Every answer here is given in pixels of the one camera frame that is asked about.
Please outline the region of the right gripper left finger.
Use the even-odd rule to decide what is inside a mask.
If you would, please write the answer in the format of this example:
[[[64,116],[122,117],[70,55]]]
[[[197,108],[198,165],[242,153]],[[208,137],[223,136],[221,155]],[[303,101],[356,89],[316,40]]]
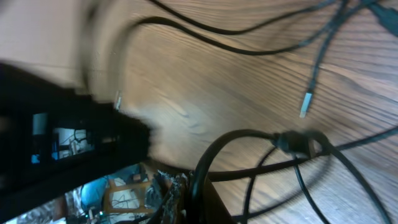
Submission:
[[[153,213],[147,224],[186,224],[187,209],[185,201],[188,197],[188,177],[185,174],[172,175],[158,170],[155,176],[160,180],[161,188],[167,191],[158,209]]]

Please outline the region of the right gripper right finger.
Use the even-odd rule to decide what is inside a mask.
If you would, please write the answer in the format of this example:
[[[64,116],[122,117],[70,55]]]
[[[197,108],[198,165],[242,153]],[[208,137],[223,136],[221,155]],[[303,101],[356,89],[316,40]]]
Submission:
[[[236,224],[209,179],[204,184],[203,209],[207,224]]]

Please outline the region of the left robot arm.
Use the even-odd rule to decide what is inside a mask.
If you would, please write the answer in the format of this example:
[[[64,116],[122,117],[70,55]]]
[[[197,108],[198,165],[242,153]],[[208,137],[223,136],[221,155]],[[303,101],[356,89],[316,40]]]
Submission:
[[[88,131],[93,149],[55,160],[57,128]],[[1,221],[147,158],[150,128],[19,67],[1,64]]]

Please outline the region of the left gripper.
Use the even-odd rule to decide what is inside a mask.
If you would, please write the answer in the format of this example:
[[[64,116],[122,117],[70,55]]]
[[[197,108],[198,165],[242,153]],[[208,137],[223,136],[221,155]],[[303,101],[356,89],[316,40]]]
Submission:
[[[147,159],[151,128],[89,96],[1,66],[1,210],[26,212]]]

